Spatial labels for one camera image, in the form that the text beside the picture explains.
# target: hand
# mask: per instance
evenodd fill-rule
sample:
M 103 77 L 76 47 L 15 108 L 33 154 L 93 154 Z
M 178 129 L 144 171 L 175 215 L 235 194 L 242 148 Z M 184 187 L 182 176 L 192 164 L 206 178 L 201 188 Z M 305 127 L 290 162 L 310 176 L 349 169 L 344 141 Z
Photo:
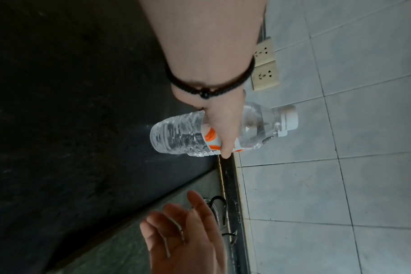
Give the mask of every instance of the hand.
M 182 102 L 196 108 L 204 108 L 210 126 L 222 141 L 220 154 L 225 159 L 229 158 L 234 149 L 234 142 L 240 134 L 246 97 L 243 86 L 207 100 L 180 90 L 175 86 L 173 86 L 173 93 Z
M 224 240 L 212 211 L 195 191 L 187 193 L 193 209 L 187 211 L 177 204 L 167 204 L 163 213 L 153 211 L 140 224 L 147 244 L 152 274 L 224 274 L 227 253 Z M 178 227 L 181 227 L 184 242 Z M 166 238 L 169 258 L 166 254 Z

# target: black countertop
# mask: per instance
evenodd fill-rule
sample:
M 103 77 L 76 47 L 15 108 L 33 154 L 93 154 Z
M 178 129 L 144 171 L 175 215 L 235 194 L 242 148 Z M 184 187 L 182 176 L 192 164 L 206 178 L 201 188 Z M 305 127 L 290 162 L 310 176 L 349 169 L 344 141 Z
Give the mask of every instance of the black countertop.
M 0 273 L 41 273 L 210 170 L 159 154 L 176 101 L 136 1 L 0 1 Z

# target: tiled wall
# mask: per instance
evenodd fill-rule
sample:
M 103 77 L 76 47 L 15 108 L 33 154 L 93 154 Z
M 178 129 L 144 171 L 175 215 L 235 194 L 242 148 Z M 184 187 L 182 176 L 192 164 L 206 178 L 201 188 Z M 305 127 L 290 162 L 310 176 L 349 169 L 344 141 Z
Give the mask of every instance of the tiled wall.
M 411 0 L 269 0 L 299 128 L 236 155 L 251 271 L 411 274 Z

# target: wall socket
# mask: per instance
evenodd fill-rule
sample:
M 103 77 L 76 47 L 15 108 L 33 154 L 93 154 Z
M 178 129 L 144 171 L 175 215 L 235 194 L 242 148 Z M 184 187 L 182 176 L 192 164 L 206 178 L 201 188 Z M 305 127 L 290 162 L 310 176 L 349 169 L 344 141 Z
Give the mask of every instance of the wall socket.
M 273 87 L 279 84 L 278 68 L 276 61 L 255 67 L 252 72 L 252 86 L 255 91 Z
M 275 61 L 275 53 L 273 51 L 272 39 L 270 37 L 257 44 L 254 57 L 255 66 L 260 66 L 265 63 Z

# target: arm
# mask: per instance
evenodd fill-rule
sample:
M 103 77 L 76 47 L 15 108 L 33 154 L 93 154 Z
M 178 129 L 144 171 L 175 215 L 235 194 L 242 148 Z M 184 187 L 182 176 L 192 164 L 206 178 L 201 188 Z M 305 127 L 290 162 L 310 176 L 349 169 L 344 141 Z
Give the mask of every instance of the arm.
M 249 66 L 266 0 L 140 0 L 172 73 L 195 86 L 218 88 Z M 228 158 L 238 137 L 243 87 L 202 99 L 172 86 L 177 99 L 204 108 Z

